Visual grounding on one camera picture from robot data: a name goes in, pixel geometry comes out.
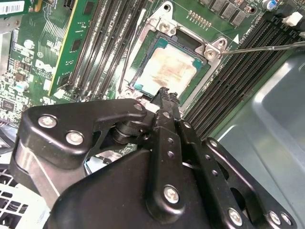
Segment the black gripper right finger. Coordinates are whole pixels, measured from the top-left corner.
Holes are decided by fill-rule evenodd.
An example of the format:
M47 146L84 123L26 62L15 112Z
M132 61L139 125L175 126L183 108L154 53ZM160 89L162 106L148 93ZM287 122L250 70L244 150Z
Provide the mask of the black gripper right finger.
M296 229L297 222L217 140L201 141L171 96L183 159L193 166L213 229Z

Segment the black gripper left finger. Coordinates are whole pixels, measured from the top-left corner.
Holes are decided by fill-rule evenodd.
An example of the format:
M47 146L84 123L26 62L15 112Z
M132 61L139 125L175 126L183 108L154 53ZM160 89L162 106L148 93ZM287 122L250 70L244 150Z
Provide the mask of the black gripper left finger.
M35 188L52 210L70 186L123 156L148 150L146 207L156 221L176 222L186 203L172 95L158 91L151 101L156 112L134 99L27 109L10 163L15 177Z

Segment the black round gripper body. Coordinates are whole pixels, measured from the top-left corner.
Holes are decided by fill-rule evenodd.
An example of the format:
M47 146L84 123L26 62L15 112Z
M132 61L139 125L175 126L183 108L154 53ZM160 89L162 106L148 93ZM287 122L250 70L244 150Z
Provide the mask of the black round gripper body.
M149 213L145 192L151 152L130 153L65 190L47 220L49 229L216 229L219 215L204 204L193 171L183 168L185 213L162 224Z

